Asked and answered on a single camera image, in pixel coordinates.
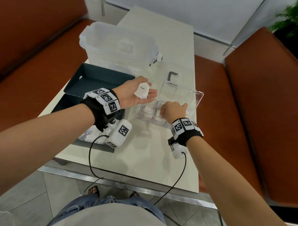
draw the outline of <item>right hand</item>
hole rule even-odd
[[[162,118],[172,124],[176,119],[185,118],[187,103],[180,106],[178,102],[166,102],[160,109]]]

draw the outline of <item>wristband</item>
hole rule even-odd
[[[203,133],[197,124],[189,118],[176,119],[171,126],[173,139],[178,144],[186,147],[186,142],[193,136],[200,136],[203,138]]]
[[[116,93],[112,89],[100,88],[85,93],[80,102],[87,105],[92,111],[94,125],[103,132],[107,124],[121,114],[121,107]]]

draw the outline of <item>sofa backrest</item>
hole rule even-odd
[[[84,0],[3,1],[0,78],[8,68],[86,13]]]
[[[269,197],[298,205],[298,60],[263,27],[225,63]]]

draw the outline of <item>translucent storage box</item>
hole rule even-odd
[[[138,109],[137,118],[146,122],[170,128],[170,124],[160,116],[160,109],[167,101],[177,101],[180,105],[187,103],[186,117],[195,121],[194,113],[200,103],[203,93],[194,89],[173,84],[171,81],[162,81],[151,78],[152,89],[157,89],[158,96],[154,102],[141,104]]]
[[[157,59],[153,37],[127,28],[94,22],[80,34],[89,63],[134,76],[142,75]]]

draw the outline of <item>tile floor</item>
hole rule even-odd
[[[90,182],[58,175],[34,172],[0,197],[0,225],[43,226],[67,203],[80,196]],[[117,199],[128,198],[131,191],[98,185],[101,197],[113,195]],[[155,203],[159,197],[140,194]],[[214,209],[162,199],[157,206],[179,225],[221,225]],[[176,226],[165,217],[168,226]]]

